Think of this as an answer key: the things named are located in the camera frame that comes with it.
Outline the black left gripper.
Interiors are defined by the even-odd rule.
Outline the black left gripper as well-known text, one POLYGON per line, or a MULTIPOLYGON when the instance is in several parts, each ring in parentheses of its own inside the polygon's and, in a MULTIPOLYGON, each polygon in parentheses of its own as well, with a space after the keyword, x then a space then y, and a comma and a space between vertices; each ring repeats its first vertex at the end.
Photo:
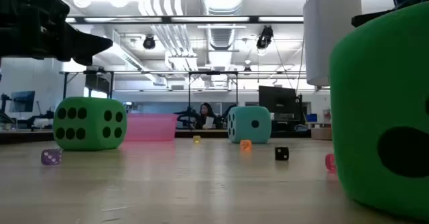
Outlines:
POLYGON ((92 66, 93 56, 113 41, 74 29, 66 23, 69 13, 62 0, 1 0, 1 56, 63 58, 92 66))

